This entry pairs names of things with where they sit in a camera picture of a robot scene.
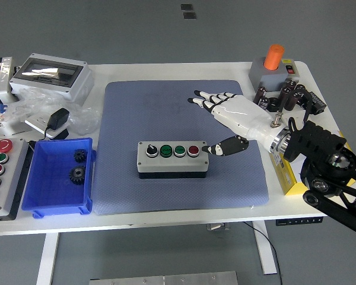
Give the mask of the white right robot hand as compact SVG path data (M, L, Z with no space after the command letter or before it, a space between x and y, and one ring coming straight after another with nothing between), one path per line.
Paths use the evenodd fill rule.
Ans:
M216 121L235 133L214 145L202 147L202 151L216 156L229 156L248 148L249 141L257 141L265 150L273 153L286 134L284 126L271 127L272 116L243 95L229 92L209 94L194 91L195 98L188 102L208 111Z

